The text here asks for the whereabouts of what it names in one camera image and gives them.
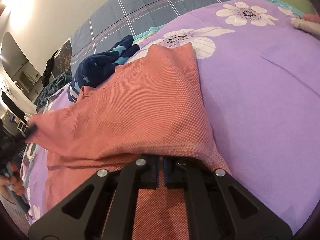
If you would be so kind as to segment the person's left hand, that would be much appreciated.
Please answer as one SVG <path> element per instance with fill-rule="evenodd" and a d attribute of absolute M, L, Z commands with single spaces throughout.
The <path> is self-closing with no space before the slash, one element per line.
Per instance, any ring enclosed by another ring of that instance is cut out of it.
<path fill-rule="evenodd" d="M 1 182 L 1 196 L 5 199 L 9 200 L 10 193 L 7 189 L 7 186 L 12 186 L 12 190 L 18 195 L 22 196 L 25 193 L 25 188 L 23 186 L 23 181 L 20 178 L 20 174 L 18 168 L 15 164 L 10 164 L 12 171 L 14 172 L 13 177 L 6 177 L 1 175 L 0 182 Z"/>

